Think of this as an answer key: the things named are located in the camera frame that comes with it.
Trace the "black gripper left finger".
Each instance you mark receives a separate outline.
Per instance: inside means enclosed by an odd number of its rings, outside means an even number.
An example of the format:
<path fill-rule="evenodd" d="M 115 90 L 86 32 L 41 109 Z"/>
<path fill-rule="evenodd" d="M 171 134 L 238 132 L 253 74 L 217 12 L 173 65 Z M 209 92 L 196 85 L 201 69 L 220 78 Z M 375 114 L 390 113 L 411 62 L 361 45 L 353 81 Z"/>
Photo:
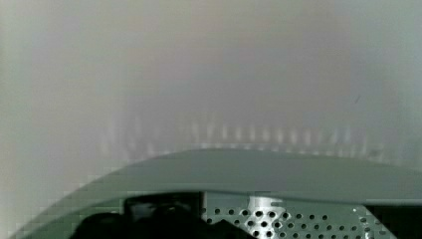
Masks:
<path fill-rule="evenodd" d="M 202 219 L 204 198 L 204 192 L 129 197 L 122 213 L 90 215 L 69 239 L 255 239 L 227 220 Z"/>

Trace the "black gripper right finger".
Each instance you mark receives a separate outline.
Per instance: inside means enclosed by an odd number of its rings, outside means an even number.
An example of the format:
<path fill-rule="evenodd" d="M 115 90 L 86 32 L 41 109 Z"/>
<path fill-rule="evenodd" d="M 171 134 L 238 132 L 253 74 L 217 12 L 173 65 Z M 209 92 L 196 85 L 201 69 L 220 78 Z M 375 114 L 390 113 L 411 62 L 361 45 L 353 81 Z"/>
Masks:
<path fill-rule="evenodd" d="M 420 205 L 366 205 L 365 208 L 397 239 L 422 239 Z"/>

